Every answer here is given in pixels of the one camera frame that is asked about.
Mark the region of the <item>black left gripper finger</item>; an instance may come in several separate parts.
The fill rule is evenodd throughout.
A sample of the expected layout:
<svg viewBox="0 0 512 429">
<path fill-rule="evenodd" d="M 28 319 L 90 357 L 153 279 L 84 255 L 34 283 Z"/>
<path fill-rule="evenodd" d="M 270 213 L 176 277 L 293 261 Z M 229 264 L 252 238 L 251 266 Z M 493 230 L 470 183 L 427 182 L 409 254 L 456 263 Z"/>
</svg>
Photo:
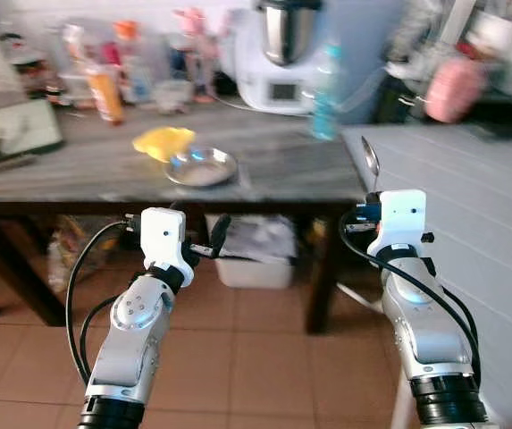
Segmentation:
<svg viewBox="0 0 512 429">
<path fill-rule="evenodd" d="M 218 258 L 227 238 L 227 230 L 230 229 L 231 216 L 230 214 L 222 214 L 216 217 L 214 224 L 211 226 L 209 236 L 209 257 L 211 260 Z"/>
</svg>

